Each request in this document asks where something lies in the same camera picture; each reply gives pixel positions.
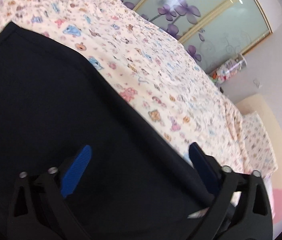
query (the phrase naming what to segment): screw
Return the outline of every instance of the screw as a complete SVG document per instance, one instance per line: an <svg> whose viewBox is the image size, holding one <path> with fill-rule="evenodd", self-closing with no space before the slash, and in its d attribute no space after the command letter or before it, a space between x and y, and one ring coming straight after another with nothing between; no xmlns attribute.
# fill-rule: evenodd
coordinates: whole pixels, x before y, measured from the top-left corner
<svg viewBox="0 0 282 240"><path fill-rule="evenodd" d="M232 172L232 169L231 167L229 166L223 166L222 167L222 171L226 172L226 173L231 173Z"/></svg>
<svg viewBox="0 0 282 240"><path fill-rule="evenodd" d="M26 176L28 176L28 173L25 172L25 171L22 171L22 172L19 174L19 177L20 177L21 179L25 178Z"/></svg>
<svg viewBox="0 0 282 240"><path fill-rule="evenodd" d="M48 169L48 173L49 174L55 174L58 172L58 168L57 167L52 167L50 169Z"/></svg>
<svg viewBox="0 0 282 240"><path fill-rule="evenodd" d="M252 174L253 174L255 177L261 177L261 172L259 172L259 171L253 171Z"/></svg>

